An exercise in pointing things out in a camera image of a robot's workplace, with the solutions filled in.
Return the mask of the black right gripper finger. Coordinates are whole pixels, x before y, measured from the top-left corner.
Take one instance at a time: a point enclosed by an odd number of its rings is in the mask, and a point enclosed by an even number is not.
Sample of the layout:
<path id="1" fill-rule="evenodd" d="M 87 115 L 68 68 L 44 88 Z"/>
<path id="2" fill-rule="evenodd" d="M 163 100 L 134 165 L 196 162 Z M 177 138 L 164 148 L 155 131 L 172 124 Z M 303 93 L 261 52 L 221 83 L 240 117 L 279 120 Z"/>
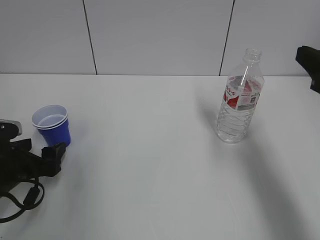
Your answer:
<path id="1" fill-rule="evenodd" d="M 300 46 L 297 48 L 295 60 L 310 76 L 310 89 L 320 93 L 320 51 L 309 46 Z"/>

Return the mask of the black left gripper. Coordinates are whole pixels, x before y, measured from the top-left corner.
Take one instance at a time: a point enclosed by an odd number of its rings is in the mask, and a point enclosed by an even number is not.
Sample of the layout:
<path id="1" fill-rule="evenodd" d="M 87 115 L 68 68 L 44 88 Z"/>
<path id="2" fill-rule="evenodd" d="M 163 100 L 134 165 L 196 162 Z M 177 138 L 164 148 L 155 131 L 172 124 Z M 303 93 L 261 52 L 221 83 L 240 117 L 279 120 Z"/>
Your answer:
<path id="1" fill-rule="evenodd" d="M 11 142 L 0 140 L 0 191 L 7 193 L 21 181 L 39 177 L 54 177 L 61 171 L 61 164 L 66 152 L 66 143 L 44 147 L 41 156 L 30 152 L 31 139 Z"/>

